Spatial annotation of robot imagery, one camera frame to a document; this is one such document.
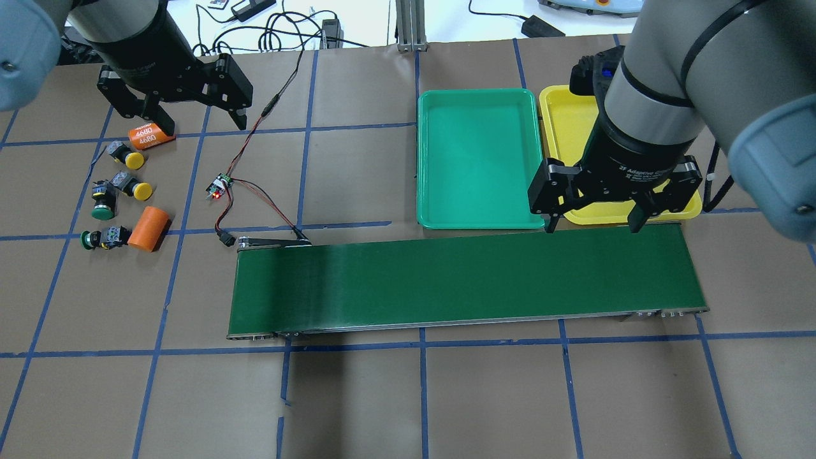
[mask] green tray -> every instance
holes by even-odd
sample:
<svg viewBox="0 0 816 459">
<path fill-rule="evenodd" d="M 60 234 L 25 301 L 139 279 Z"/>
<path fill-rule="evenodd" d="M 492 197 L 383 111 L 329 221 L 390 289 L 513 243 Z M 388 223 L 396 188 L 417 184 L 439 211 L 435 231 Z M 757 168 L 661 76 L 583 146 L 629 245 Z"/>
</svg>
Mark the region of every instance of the green tray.
<svg viewBox="0 0 816 459">
<path fill-rule="evenodd" d="M 541 163 L 526 89 L 427 91 L 419 98 L 417 221 L 435 230 L 529 230 L 527 187 Z"/>
</svg>

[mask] green conveyor belt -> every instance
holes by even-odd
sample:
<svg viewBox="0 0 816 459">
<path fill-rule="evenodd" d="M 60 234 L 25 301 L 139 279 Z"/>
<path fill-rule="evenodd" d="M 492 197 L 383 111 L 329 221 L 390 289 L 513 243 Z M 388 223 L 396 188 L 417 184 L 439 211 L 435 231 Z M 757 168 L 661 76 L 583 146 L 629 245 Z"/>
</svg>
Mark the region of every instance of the green conveyor belt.
<svg viewBox="0 0 816 459">
<path fill-rule="evenodd" d="M 238 253 L 228 337 L 703 311 L 679 225 Z"/>
</svg>

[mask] cable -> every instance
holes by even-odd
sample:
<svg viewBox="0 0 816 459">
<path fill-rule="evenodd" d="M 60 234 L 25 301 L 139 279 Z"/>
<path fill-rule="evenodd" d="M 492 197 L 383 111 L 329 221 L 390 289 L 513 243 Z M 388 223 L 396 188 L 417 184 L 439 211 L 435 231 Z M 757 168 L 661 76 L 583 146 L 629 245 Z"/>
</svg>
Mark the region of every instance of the cable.
<svg viewBox="0 0 816 459">
<path fill-rule="evenodd" d="M 706 183 L 703 186 L 703 212 L 709 213 L 722 201 L 728 191 L 734 186 L 734 178 L 728 176 L 725 183 L 722 184 L 719 191 L 711 199 L 712 182 L 714 181 L 714 171 L 716 170 L 716 160 L 720 156 L 720 145 L 714 142 L 714 149 L 712 150 L 711 161 L 708 162 L 708 171 L 706 173 Z"/>
<path fill-rule="evenodd" d="M 527 16 L 514 15 L 512 13 L 485 13 L 485 12 L 481 12 L 481 11 L 474 11 L 473 10 L 473 0 L 468 1 L 468 11 L 470 11 L 474 15 L 481 15 L 481 16 L 511 16 L 511 17 L 517 17 L 517 18 L 519 18 L 521 20 L 528 20 L 529 19 L 529 17 L 527 17 Z"/>
<path fill-rule="evenodd" d="M 271 15 L 269 15 L 269 18 L 267 18 L 265 26 L 239 25 L 237 27 L 232 27 L 231 29 L 227 29 L 227 30 L 224 30 L 221 33 L 219 33 L 218 36 L 216 36 L 215 39 L 213 40 L 212 45 L 210 47 L 206 47 L 205 45 L 203 45 L 201 43 L 199 43 L 199 45 L 201 46 L 202 50 L 204 52 L 206 52 L 206 53 L 209 53 L 209 52 L 212 52 L 214 50 L 219 49 L 219 44 L 221 44 L 222 46 L 227 47 L 227 48 L 241 49 L 242 51 L 270 52 L 270 51 L 283 51 L 283 50 L 298 49 L 298 48 L 303 46 L 303 43 L 301 43 L 299 46 L 284 48 L 282 46 L 282 40 L 278 36 L 278 34 L 288 35 L 288 36 L 295 36 L 295 37 L 298 37 L 298 38 L 305 38 L 303 40 L 303 42 L 308 42 L 309 40 L 311 40 L 313 38 L 318 38 L 318 37 L 321 36 L 322 28 L 313 19 L 313 17 L 318 15 L 318 14 L 321 14 L 321 13 L 331 13 L 335 18 L 337 17 L 337 13 L 335 13 L 334 11 L 331 11 L 331 10 L 320 10 L 320 11 L 316 11 L 316 12 L 310 14 L 310 15 L 305 15 L 305 14 L 299 13 L 297 11 L 275 12 L 275 13 L 272 13 Z M 281 18 L 285 19 L 289 24 L 292 24 L 295 27 L 296 31 L 291 32 L 289 30 L 276 29 L 275 25 L 277 24 L 277 22 Z M 301 32 L 297 24 L 303 23 L 305 21 L 308 21 L 309 23 L 311 23 L 311 25 L 314 26 L 314 28 L 317 30 L 317 32 L 315 32 L 315 33 L 303 33 L 303 32 Z M 225 41 L 224 37 L 226 35 L 230 34 L 230 33 L 236 32 L 238 30 L 261 30 L 262 34 L 258 37 L 258 49 L 257 50 L 249 50 L 248 48 L 238 48 L 238 47 L 232 47 L 231 45 L 229 45 Z M 354 42 L 354 41 L 351 41 L 351 40 L 346 40 L 344 38 L 332 38 L 332 40 L 335 40 L 337 42 L 348 43 L 350 45 L 354 45 L 354 46 L 357 46 L 357 47 L 368 47 L 365 44 L 362 44 L 362 43 L 359 43 L 359 42 Z"/>
<path fill-rule="evenodd" d="M 233 22 L 237 18 L 235 17 L 235 15 L 232 15 L 227 20 L 216 19 L 215 16 L 213 16 L 212 13 L 210 13 L 205 7 L 202 7 L 201 5 L 196 3 L 196 23 L 197 23 L 197 31 L 198 31 L 198 44 L 196 44 L 196 46 L 193 47 L 193 54 L 195 54 L 197 47 L 201 47 L 202 56 L 204 56 L 205 54 L 210 53 L 210 49 L 205 47 L 204 44 L 203 44 L 204 42 L 202 41 L 202 13 L 201 13 L 202 10 L 210 17 L 210 19 L 214 20 L 215 22 L 217 22 L 219 24 L 228 24 L 230 22 Z"/>
<path fill-rule="evenodd" d="M 260 123 L 267 116 L 269 116 L 269 114 L 272 112 L 272 110 L 277 105 L 277 102 L 281 99 L 281 96 L 283 96 L 283 93 L 292 84 L 292 82 L 295 80 L 295 77 L 298 74 L 298 70 L 300 69 L 300 61 L 303 59 L 304 51 L 306 51 L 306 42 L 307 41 L 303 40 L 304 34 L 300 33 L 300 29 L 298 28 L 297 24 L 294 24 L 294 26 L 295 26 L 295 29 L 298 30 L 298 35 L 299 35 L 299 40 L 300 40 L 300 52 L 298 53 L 298 59 L 297 59 L 297 62 L 295 63 L 295 69 L 292 70 L 292 73 L 289 75 L 289 78 L 286 79 L 286 82 L 283 83 L 283 86 L 281 86 L 281 89 L 274 96 L 272 96 L 272 99 L 270 99 L 269 102 L 264 107 L 264 109 L 261 110 L 260 116 L 255 121 L 255 124 L 253 124 L 253 126 L 250 129 L 249 133 L 246 135 L 246 139 L 244 140 L 244 144 L 242 145 L 241 149 L 238 150 L 238 153 L 235 155 L 232 162 L 230 162 L 229 167 L 227 167 L 227 171 L 226 171 L 227 176 L 232 175 L 235 166 L 237 165 L 238 161 L 241 159 L 244 152 L 246 151 L 246 147 L 249 145 L 250 140 L 252 139 L 252 136 L 258 130 L 258 126 L 260 125 Z M 277 212 L 277 214 L 292 228 L 292 230 L 295 232 L 295 234 L 297 235 L 298 238 L 303 238 L 303 239 L 308 240 L 303 235 L 303 232 L 301 232 L 295 226 L 295 224 L 293 224 L 292 221 L 289 220 L 289 218 L 286 217 L 286 215 L 281 211 L 281 209 L 277 206 L 277 204 L 275 204 L 275 202 L 272 200 L 272 197 L 269 196 L 269 194 L 266 191 L 264 191 L 260 186 L 258 186 L 257 184 L 255 184 L 253 182 L 250 182 L 248 180 L 235 179 L 235 178 L 233 178 L 233 180 L 240 183 L 240 184 L 242 184 L 242 185 L 244 185 L 250 192 L 252 192 L 256 196 L 258 196 L 259 198 L 264 200 L 267 204 L 269 204 L 269 206 L 271 206 L 275 210 L 275 212 Z M 223 231 L 221 229 L 221 221 L 227 216 L 227 214 L 229 213 L 229 210 L 233 208 L 233 196 L 232 196 L 232 193 L 229 190 L 229 186 L 226 186 L 225 189 L 226 189 L 226 194 L 227 194 L 227 206 L 224 208 L 224 210 L 221 212 L 221 215 L 219 215 L 218 219 L 215 221 L 214 227 L 215 227 L 215 233 L 218 235 L 219 240 L 222 243 L 224 243 L 225 246 L 230 247 L 235 243 L 235 237 L 232 236 L 230 233 L 228 233 L 226 231 Z"/>
<path fill-rule="evenodd" d="M 250 182 L 249 180 L 237 179 L 235 177 L 233 177 L 233 180 L 240 183 L 241 185 L 244 185 L 244 187 L 246 187 L 249 191 L 251 191 L 255 196 L 258 196 L 259 198 L 261 198 L 261 200 L 263 200 L 267 204 L 269 204 L 269 206 L 272 209 L 274 209 L 275 212 L 277 212 L 277 214 L 283 219 L 283 221 L 285 221 L 287 225 L 289 225 L 292 229 L 294 229 L 295 224 L 292 223 L 292 221 L 289 220 L 286 217 L 286 215 L 284 215 L 283 211 L 281 211 L 281 209 L 277 206 L 277 204 L 275 204 L 275 202 L 272 200 L 272 198 L 269 196 L 269 194 L 266 191 L 264 191 L 263 188 L 261 188 L 259 185 L 255 184 L 255 183 Z"/>
</svg>

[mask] orange battery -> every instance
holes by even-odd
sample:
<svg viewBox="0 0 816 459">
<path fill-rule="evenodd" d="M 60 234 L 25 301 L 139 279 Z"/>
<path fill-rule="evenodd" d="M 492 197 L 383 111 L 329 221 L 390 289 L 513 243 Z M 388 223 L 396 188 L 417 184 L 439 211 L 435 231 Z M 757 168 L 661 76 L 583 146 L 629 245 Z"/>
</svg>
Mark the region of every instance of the orange battery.
<svg viewBox="0 0 816 459">
<path fill-rule="evenodd" d="M 163 144 L 175 139 L 175 136 L 168 136 L 156 126 L 156 123 L 145 124 L 136 129 L 131 129 L 127 136 L 131 138 L 131 144 L 135 149 L 148 149 L 150 147 Z"/>
<path fill-rule="evenodd" d="M 167 215 L 167 212 L 158 207 L 145 207 L 142 216 L 133 228 L 131 237 L 127 240 L 127 245 L 145 252 L 152 252 L 156 249 L 156 244 L 169 223 L 170 216 Z"/>
</svg>

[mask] black wire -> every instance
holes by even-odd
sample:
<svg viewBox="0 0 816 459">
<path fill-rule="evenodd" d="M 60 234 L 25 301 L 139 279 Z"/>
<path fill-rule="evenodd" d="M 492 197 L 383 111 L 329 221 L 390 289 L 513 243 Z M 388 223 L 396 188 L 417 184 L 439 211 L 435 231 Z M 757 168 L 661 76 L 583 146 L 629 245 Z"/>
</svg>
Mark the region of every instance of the black wire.
<svg viewBox="0 0 816 459">
<path fill-rule="evenodd" d="M 210 19 L 214 20 L 215 22 L 217 22 L 219 24 L 228 24 L 230 22 L 233 22 L 237 18 L 235 17 L 235 15 L 233 15 L 227 20 L 216 19 L 215 16 L 213 16 L 212 13 L 210 13 L 205 7 L 202 7 L 201 5 L 196 4 L 196 24 L 197 24 L 197 31 L 198 31 L 198 44 L 196 44 L 196 46 L 193 47 L 193 54 L 195 54 L 197 47 L 201 47 L 202 56 L 204 56 L 205 54 L 210 53 L 210 49 L 205 47 L 204 42 L 202 41 L 202 13 L 201 13 L 202 10 L 210 17 Z"/>
<path fill-rule="evenodd" d="M 218 216 L 218 219 L 215 221 L 215 233 L 221 236 L 223 230 L 221 229 L 221 221 L 224 217 L 227 216 L 229 213 L 229 209 L 233 208 L 233 195 L 229 192 L 229 187 L 227 187 L 227 207 L 221 212 L 221 215 Z"/>
<path fill-rule="evenodd" d="M 310 14 L 310 15 L 305 15 L 305 14 L 297 12 L 297 11 L 286 11 L 285 7 L 283 6 L 283 2 L 282 2 L 282 10 L 283 10 L 282 12 L 276 12 L 276 13 L 272 13 L 271 15 L 269 15 L 269 18 L 267 18 L 266 25 L 264 27 L 261 27 L 261 26 L 258 26 L 258 25 L 239 25 L 238 27 L 233 27 L 231 29 L 227 29 L 227 30 L 223 31 L 222 33 L 220 33 L 213 40 L 212 47 L 211 47 L 212 50 L 217 49 L 218 43 L 220 43 L 220 42 L 222 42 L 224 45 L 229 47 L 227 42 L 224 41 L 222 38 L 224 38 L 224 36 L 226 36 L 229 33 L 235 32 L 237 30 L 242 30 L 242 29 L 263 30 L 263 33 L 258 38 L 258 49 L 257 50 L 249 50 L 248 48 L 231 47 L 232 49 L 241 49 L 242 51 L 259 51 L 259 52 L 284 51 L 284 50 L 298 49 L 298 48 L 301 48 L 303 46 L 303 43 L 301 43 L 298 46 L 284 48 L 283 45 L 282 45 L 281 38 L 278 36 L 278 34 L 296 36 L 296 37 L 299 37 L 299 38 L 306 37 L 306 40 L 304 40 L 304 41 L 307 42 L 308 40 L 311 40 L 312 38 L 319 37 L 320 36 L 319 33 L 322 31 L 321 26 L 313 19 L 314 16 L 316 16 L 318 14 L 321 14 L 321 13 L 324 13 L 324 12 L 328 12 L 328 13 L 331 13 L 335 18 L 337 18 L 337 13 L 335 13 L 334 11 L 331 11 L 331 10 L 320 10 L 320 11 L 316 11 L 316 12 Z M 290 17 L 290 15 L 298 16 L 299 19 L 293 19 L 293 18 Z M 274 27 L 275 24 L 281 18 L 285 19 L 290 24 L 293 24 L 298 31 L 297 32 L 290 32 L 290 31 L 287 31 L 287 30 L 275 29 L 275 27 Z M 315 29 L 317 29 L 317 33 L 309 34 L 309 33 L 300 32 L 300 30 L 297 28 L 297 24 L 305 22 L 305 21 L 310 22 L 315 27 Z M 364 45 L 362 43 L 353 42 L 351 40 L 346 40 L 344 38 L 332 38 L 332 40 L 334 40 L 336 42 L 348 43 L 350 45 L 354 45 L 354 46 L 357 46 L 357 47 L 368 47 L 367 45 Z M 211 49 L 207 48 L 203 44 L 201 45 L 201 48 L 205 52 L 211 52 Z"/>
<path fill-rule="evenodd" d="M 227 33 L 235 32 L 235 31 L 237 31 L 237 30 L 241 30 L 241 29 L 254 29 L 254 30 L 264 30 L 264 31 L 267 31 L 267 30 L 268 30 L 268 29 L 266 29 L 265 27 L 261 27 L 261 26 L 259 26 L 259 25 L 240 25 L 240 26 L 238 26 L 238 27 L 233 27 L 232 29 L 227 29 L 227 30 L 225 30 L 224 32 L 220 33 L 220 34 L 218 35 L 218 37 L 216 37 L 216 38 L 215 38 L 215 40 L 214 40 L 213 44 L 215 45 L 217 42 L 223 42 L 223 40 L 221 40 L 221 38 L 223 38 L 223 37 L 224 37 L 224 35 L 226 35 Z M 317 38 L 317 37 L 320 37 L 320 32 L 319 32 L 319 31 L 318 31 L 317 33 L 315 33 L 315 34 L 308 34 L 308 33 L 297 33 L 297 32 L 289 32 L 289 31 L 286 31 L 286 30 L 278 30 L 278 29 L 275 29 L 275 30 L 273 30 L 273 32 L 274 32 L 274 33 L 281 33 L 281 34 L 283 34 L 283 35 L 292 35 L 292 36 L 308 37 L 308 39 L 307 39 L 307 40 L 305 40 L 305 42 L 308 42 L 308 40 L 310 40 L 310 39 L 312 39 L 312 38 Z M 350 45 L 354 45 L 354 46 L 356 46 L 356 47 L 364 47 L 364 48 L 367 48 L 367 47 L 368 47 L 368 45 L 364 45 L 364 44 L 362 44 L 362 43 L 358 43 L 358 42 L 353 42 L 353 41 L 351 41 L 351 40 L 346 40 L 346 39 L 343 39 L 343 38 L 332 38 L 332 40 L 336 40 L 336 41 L 338 41 L 338 42 L 343 42 L 343 43 L 348 43 L 348 44 L 350 44 Z M 274 50 L 274 51 L 287 51 L 287 50 L 294 50 L 294 49 L 298 49 L 298 48 L 300 48 L 300 47 L 301 47 L 301 46 L 300 46 L 300 45 L 298 45 L 298 46 L 294 46 L 294 47 L 280 48 L 280 50 Z M 252 50 L 252 51 L 268 52 L 268 51 L 272 51 L 272 50 L 269 50 L 269 49 L 258 49 L 258 50 Z"/>
<path fill-rule="evenodd" d="M 235 177 L 233 177 L 233 180 L 235 180 L 236 182 L 241 182 L 241 183 L 244 183 L 244 184 L 247 184 L 247 185 L 254 186 L 258 191 L 260 191 L 266 197 L 266 199 L 269 200 L 270 203 L 272 203 L 272 208 L 275 210 L 275 212 L 277 212 L 283 218 L 283 220 L 289 225 L 289 227 L 292 228 L 294 231 L 297 231 L 297 229 L 295 228 L 295 225 L 292 223 L 292 221 L 289 220 L 289 218 L 283 213 L 281 208 L 275 203 L 275 201 L 272 199 L 272 197 L 269 196 L 269 193 L 264 191 L 264 189 L 261 188 L 260 185 L 254 183 L 254 182 L 251 182 L 249 180 L 237 179 Z"/>
<path fill-rule="evenodd" d="M 482 16 L 512 16 L 512 17 L 517 17 L 517 18 L 519 18 L 519 19 L 521 19 L 521 20 L 528 20 L 528 19 L 529 19 L 527 16 L 522 16 L 522 15 L 514 15 L 514 14 L 512 14 L 512 13 L 485 13 L 485 12 L 481 12 L 481 11 L 474 11 L 474 10 L 473 10 L 473 8 L 472 8 L 472 5 L 473 5 L 473 0 L 469 0 L 469 1 L 468 1 L 468 11 L 470 11 L 470 12 L 471 12 L 471 13 L 473 13 L 474 15 L 482 15 Z"/>
<path fill-rule="evenodd" d="M 712 149 L 712 158 L 711 161 L 708 162 L 708 172 L 706 175 L 706 183 L 703 186 L 703 212 L 709 213 L 717 207 L 717 205 L 722 201 L 728 191 L 734 186 L 734 178 L 732 176 L 728 176 L 725 179 L 725 183 L 722 184 L 719 191 L 716 192 L 714 195 L 714 199 L 711 199 L 712 194 L 712 182 L 713 179 L 709 179 L 712 176 L 714 171 L 716 170 L 716 160 L 720 156 L 720 145 L 714 142 L 714 149 Z"/>
</svg>

